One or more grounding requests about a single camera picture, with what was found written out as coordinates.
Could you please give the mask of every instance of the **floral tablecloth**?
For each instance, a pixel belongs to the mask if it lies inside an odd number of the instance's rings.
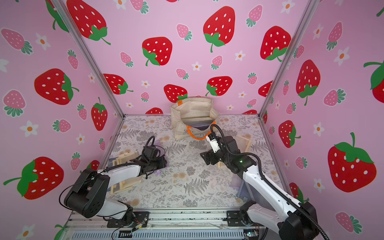
[[[218,125],[226,136],[241,135],[252,139],[249,152],[258,155],[265,174],[280,187],[271,154],[258,119],[252,115],[220,115]],[[238,190],[232,188],[233,173],[226,167],[206,165],[200,157],[208,151],[207,141],[189,137],[175,141],[170,115],[126,116],[110,157],[124,152],[141,153],[146,141],[154,135],[166,150],[168,167],[143,177],[142,183],[107,198],[127,202],[135,208],[174,207],[239,207]]]

